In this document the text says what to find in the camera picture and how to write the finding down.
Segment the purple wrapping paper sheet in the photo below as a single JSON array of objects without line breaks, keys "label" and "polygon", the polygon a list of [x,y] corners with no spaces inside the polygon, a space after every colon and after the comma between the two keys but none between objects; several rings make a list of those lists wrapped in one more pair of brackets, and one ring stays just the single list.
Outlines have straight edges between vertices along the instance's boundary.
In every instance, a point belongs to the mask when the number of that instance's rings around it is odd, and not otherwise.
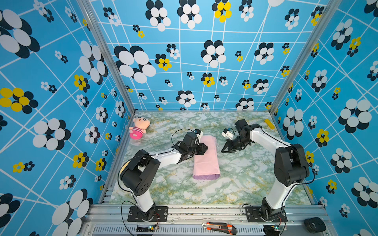
[{"label": "purple wrapping paper sheet", "polygon": [[208,150],[204,155],[194,156],[193,178],[195,180],[217,180],[221,173],[217,155],[217,140],[214,136],[206,135],[201,138]]}]

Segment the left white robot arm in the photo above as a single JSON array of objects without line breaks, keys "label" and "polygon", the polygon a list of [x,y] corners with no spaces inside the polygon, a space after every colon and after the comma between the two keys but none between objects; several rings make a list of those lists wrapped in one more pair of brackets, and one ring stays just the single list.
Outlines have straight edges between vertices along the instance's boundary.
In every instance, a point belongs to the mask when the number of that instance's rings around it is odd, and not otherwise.
[{"label": "left white robot arm", "polygon": [[174,143],[171,149],[160,153],[141,149],[122,166],[118,181],[125,186],[126,192],[132,194],[138,210],[149,213],[155,207],[149,188],[159,169],[206,153],[208,147],[201,142],[202,137],[201,130],[189,130],[183,140]]}]

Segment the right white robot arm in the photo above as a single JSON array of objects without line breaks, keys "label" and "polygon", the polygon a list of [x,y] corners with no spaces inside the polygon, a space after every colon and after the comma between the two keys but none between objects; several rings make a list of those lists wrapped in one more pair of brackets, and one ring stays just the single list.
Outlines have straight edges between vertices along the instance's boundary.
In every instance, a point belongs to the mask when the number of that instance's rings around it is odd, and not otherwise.
[{"label": "right white robot arm", "polygon": [[246,120],[235,123],[238,136],[231,128],[223,130],[226,143],[222,153],[242,151],[251,144],[259,144],[275,157],[275,182],[270,193],[263,198],[261,217],[266,221],[284,212],[285,203],[292,191],[303,184],[310,175],[309,163],[300,144],[290,144],[269,134],[258,124],[247,124]]}]

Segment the yellow tape piece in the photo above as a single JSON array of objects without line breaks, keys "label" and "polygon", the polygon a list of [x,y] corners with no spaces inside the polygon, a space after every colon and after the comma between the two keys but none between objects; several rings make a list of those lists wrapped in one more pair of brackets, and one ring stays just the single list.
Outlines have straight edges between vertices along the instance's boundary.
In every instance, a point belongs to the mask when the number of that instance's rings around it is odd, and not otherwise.
[{"label": "yellow tape piece", "polygon": [[265,119],[264,122],[267,124],[267,126],[268,126],[271,130],[274,130],[274,129],[275,129],[275,125],[274,125],[269,119]]}]

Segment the pink plush doll toy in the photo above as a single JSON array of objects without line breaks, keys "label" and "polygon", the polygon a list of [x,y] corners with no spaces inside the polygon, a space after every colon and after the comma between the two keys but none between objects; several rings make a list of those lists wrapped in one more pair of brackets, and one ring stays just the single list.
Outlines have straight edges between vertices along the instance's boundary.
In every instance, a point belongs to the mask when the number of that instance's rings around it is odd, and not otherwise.
[{"label": "pink plush doll toy", "polygon": [[129,128],[129,134],[132,139],[139,140],[144,136],[144,134],[146,134],[146,130],[150,126],[151,122],[145,117],[134,118],[133,122],[134,127]]}]

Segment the red black utility knife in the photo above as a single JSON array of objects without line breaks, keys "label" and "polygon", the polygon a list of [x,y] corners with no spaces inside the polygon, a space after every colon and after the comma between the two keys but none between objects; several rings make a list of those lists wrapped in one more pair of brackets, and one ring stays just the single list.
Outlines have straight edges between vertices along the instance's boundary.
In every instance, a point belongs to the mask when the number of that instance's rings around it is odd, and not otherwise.
[{"label": "red black utility knife", "polygon": [[207,222],[202,223],[202,227],[210,231],[222,232],[228,235],[237,235],[236,227],[228,223]]}]

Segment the black computer mouse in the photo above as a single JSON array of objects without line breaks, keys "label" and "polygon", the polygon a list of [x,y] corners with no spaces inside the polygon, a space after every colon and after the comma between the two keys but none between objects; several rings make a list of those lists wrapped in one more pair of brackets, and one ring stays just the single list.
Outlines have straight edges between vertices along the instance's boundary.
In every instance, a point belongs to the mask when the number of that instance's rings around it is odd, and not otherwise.
[{"label": "black computer mouse", "polygon": [[326,230],[324,221],[319,217],[305,219],[304,226],[306,230],[312,234],[321,233]]}]

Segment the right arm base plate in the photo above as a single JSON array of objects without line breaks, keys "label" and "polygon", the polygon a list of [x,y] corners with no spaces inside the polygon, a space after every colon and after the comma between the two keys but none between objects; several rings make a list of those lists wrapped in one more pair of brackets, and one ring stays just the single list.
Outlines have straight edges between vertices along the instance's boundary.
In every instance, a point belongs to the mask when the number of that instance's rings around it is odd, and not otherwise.
[{"label": "right arm base plate", "polygon": [[250,223],[287,223],[284,208],[270,209],[269,206],[246,206],[244,214]]}]

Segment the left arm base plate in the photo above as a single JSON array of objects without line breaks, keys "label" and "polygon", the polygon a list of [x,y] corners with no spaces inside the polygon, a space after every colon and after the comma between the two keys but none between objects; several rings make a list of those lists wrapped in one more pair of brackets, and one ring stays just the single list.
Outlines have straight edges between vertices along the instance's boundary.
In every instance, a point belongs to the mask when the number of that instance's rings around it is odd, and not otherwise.
[{"label": "left arm base plate", "polygon": [[143,212],[137,206],[131,206],[129,208],[128,222],[166,222],[167,217],[167,206],[153,205],[147,212]]}]

